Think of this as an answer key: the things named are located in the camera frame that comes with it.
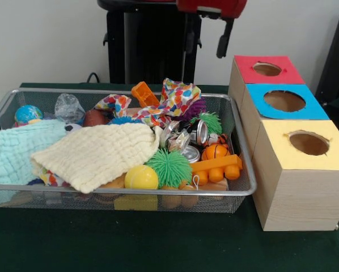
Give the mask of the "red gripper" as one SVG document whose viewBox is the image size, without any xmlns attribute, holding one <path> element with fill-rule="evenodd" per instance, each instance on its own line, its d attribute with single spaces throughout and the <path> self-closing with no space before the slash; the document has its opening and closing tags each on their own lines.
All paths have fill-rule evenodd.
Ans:
<svg viewBox="0 0 339 272">
<path fill-rule="evenodd" d="M 246 6 L 247 0 L 177 0 L 179 11 L 187 13 L 212 12 L 225 18 L 224 33 L 219 39 L 216 56 L 224 58 L 227 54 L 228 43 L 234 25 L 234 18 L 238 18 Z M 195 33 L 194 21 L 191 15 L 186 14 L 186 55 L 192 54 Z"/>
</svg>

